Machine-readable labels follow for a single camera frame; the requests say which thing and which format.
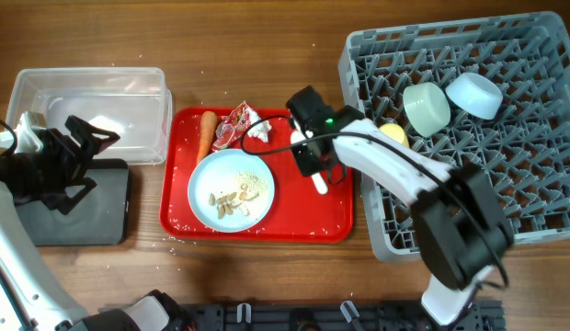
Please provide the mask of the light blue plate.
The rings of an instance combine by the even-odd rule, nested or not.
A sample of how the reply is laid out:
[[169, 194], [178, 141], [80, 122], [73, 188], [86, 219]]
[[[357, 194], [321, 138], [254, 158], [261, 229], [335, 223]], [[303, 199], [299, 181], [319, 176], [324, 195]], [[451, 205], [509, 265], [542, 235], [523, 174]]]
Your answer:
[[261, 158], [239, 149], [207, 156], [188, 182], [196, 218], [218, 233], [247, 231], [260, 223], [275, 199], [275, 180]]

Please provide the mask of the clear plastic bin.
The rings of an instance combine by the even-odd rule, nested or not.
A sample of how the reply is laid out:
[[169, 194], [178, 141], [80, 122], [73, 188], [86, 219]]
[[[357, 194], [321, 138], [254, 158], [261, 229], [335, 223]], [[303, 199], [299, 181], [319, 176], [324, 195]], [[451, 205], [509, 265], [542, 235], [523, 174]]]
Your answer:
[[14, 128], [25, 112], [41, 114], [63, 134], [74, 115], [116, 132], [120, 139], [98, 155], [130, 165], [166, 160], [173, 99], [165, 73], [156, 67], [75, 67], [24, 69], [18, 75], [6, 114]]

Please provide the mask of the pale green bowl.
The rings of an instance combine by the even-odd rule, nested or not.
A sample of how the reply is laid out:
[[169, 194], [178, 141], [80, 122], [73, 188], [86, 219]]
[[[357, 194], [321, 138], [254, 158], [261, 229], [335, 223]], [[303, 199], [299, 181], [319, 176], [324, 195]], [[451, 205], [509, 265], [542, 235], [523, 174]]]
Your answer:
[[448, 100], [444, 92], [433, 83], [406, 87], [403, 105], [410, 124], [423, 137], [437, 133], [450, 122]]

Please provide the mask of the red serving tray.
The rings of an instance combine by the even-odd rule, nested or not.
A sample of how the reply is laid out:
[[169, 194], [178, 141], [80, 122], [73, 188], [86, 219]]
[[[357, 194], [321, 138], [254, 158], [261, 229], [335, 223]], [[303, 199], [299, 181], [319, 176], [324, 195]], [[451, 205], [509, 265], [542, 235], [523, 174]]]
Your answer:
[[206, 111], [224, 118], [232, 110], [190, 107], [180, 110], [172, 120], [159, 213], [168, 234], [192, 239], [305, 243], [335, 243], [348, 235], [353, 224], [351, 171], [333, 168], [332, 183], [321, 195], [313, 181], [301, 175], [291, 152], [262, 157], [275, 179], [276, 195], [259, 224], [235, 234], [222, 234], [200, 222], [188, 204], [188, 181], [196, 168], [200, 116]]

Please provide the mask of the black plastic tray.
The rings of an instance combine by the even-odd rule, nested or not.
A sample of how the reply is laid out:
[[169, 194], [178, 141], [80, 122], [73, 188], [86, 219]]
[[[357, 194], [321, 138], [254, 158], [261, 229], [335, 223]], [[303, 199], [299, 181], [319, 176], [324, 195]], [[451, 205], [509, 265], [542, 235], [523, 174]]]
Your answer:
[[128, 164], [121, 159], [95, 160], [85, 175], [97, 186], [66, 215], [40, 201], [16, 207], [34, 245], [118, 245], [125, 240], [131, 193]]

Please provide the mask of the almonds and rice scraps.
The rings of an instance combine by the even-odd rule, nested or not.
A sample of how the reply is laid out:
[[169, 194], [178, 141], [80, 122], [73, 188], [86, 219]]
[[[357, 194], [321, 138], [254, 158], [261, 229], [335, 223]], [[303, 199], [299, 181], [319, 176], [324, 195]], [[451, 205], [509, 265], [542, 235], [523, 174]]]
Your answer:
[[221, 219], [240, 212], [246, 219], [258, 221], [269, 206], [269, 183], [253, 171], [236, 171], [212, 187], [208, 204]]

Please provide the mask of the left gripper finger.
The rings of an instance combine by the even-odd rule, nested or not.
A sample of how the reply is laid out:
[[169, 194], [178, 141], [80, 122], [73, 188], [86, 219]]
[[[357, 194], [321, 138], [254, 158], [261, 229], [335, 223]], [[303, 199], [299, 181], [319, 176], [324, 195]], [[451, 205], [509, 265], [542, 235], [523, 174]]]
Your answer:
[[[74, 181], [58, 188], [51, 188], [40, 194], [40, 201], [50, 210], [57, 210], [62, 215], [68, 215], [77, 204], [93, 189], [97, 183], [90, 177]], [[69, 187], [80, 187], [73, 195], [69, 196], [66, 189]]]
[[65, 127], [86, 154], [100, 154], [120, 139], [116, 132], [95, 127], [74, 115], [67, 118]]

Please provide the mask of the orange carrot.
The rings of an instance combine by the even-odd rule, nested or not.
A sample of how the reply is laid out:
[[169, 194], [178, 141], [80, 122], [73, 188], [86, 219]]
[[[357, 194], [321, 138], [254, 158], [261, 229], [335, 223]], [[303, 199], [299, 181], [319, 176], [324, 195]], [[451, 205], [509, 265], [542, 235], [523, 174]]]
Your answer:
[[199, 124], [199, 149], [196, 156], [198, 165], [209, 153], [215, 136], [218, 118], [212, 111], [205, 111]]

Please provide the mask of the white plastic spoon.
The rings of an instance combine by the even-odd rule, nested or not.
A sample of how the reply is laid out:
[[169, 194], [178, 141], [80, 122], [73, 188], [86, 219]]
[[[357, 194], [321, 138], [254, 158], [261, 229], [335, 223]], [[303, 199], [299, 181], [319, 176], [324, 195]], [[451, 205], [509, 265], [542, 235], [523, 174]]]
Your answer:
[[[293, 131], [291, 133], [291, 143], [298, 143], [304, 139], [304, 136], [299, 133], [298, 131]], [[325, 195], [328, 192], [328, 186], [326, 185], [324, 179], [319, 173], [315, 173], [311, 175], [311, 179], [313, 184], [316, 188], [316, 191], [321, 194]]]

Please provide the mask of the light blue small bowl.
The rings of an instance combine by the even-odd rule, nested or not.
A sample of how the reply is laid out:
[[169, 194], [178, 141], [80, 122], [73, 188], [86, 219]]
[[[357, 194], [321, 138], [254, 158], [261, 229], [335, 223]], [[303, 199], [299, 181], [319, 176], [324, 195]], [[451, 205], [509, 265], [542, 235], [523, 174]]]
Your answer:
[[503, 101], [499, 87], [475, 73], [460, 74], [445, 92], [456, 106], [483, 120], [492, 120]]

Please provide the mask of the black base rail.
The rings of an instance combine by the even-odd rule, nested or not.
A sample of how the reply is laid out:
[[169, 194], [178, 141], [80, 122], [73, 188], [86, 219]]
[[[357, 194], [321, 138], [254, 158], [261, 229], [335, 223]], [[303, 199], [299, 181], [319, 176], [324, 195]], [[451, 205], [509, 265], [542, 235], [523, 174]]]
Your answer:
[[418, 301], [361, 305], [184, 304], [197, 330], [211, 331], [506, 331], [500, 301], [473, 302], [449, 325], [440, 325]]

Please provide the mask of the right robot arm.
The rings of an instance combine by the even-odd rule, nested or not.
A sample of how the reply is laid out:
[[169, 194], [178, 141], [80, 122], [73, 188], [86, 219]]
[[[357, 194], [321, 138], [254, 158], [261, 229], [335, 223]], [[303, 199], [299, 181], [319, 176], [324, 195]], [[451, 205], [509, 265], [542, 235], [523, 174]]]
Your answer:
[[351, 106], [333, 110], [307, 86], [286, 103], [302, 141], [290, 147], [306, 177], [335, 165], [375, 180], [409, 208], [420, 256], [431, 273], [421, 305], [438, 325], [457, 321], [502, 264], [514, 233], [484, 170], [453, 167], [382, 133]]

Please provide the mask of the grey dishwasher rack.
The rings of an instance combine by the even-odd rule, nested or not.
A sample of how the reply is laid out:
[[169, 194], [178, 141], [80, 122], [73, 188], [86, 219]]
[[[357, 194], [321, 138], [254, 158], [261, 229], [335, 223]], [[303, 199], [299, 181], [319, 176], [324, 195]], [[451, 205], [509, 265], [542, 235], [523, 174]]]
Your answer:
[[[553, 12], [360, 30], [338, 63], [346, 104], [404, 127], [411, 148], [481, 166], [520, 244], [570, 239], [570, 39]], [[479, 74], [497, 85], [492, 120], [460, 108], [430, 137], [410, 126], [404, 90]]]

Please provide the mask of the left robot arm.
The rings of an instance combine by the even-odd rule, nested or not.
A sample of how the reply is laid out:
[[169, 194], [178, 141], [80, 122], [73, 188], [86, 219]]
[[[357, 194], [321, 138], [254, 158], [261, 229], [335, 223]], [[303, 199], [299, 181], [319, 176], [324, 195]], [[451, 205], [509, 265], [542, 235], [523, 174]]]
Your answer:
[[60, 284], [32, 243], [17, 214], [19, 204], [39, 201], [68, 214], [96, 182], [86, 176], [93, 157], [119, 139], [76, 116], [67, 134], [33, 129], [40, 149], [19, 152], [18, 133], [0, 151], [0, 328], [3, 330], [166, 330], [175, 304], [160, 291], [119, 309], [90, 314]]

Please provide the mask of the red snack wrapper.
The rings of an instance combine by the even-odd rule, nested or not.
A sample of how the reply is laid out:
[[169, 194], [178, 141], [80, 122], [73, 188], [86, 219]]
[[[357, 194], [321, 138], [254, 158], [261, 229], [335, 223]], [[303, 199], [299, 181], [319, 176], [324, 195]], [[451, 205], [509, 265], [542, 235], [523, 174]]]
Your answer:
[[222, 120], [216, 129], [216, 140], [211, 146], [213, 152], [227, 149], [240, 139], [250, 125], [255, 122], [253, 113], [255, 111], [243, 101]]

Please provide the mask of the white tissue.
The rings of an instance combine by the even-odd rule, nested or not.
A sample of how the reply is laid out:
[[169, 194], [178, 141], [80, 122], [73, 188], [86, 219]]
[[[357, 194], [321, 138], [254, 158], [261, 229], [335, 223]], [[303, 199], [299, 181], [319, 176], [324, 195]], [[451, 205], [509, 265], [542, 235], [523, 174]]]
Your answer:
[[267, 121], [261, 121], [257, 112], [250, 107], [246, 109], [246, 114], [248, 115], [250, 121], [247, 136], [251, 138], [257, 138], [263, 143], [268, 143], [268, 134], [272, 130], [272, 126]]

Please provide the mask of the yellow cup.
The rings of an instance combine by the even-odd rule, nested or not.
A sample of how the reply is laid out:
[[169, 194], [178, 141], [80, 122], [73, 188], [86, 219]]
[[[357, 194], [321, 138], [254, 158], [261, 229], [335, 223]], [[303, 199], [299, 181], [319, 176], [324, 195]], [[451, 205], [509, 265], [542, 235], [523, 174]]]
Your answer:
[[386, 123], [383, 124], [379, 130], [388, 137], [392, 138], [394, 141], [400, 143], [402, 146], [407, 148], [410, 147], [407, 135], [400, 125], [395, 123]]

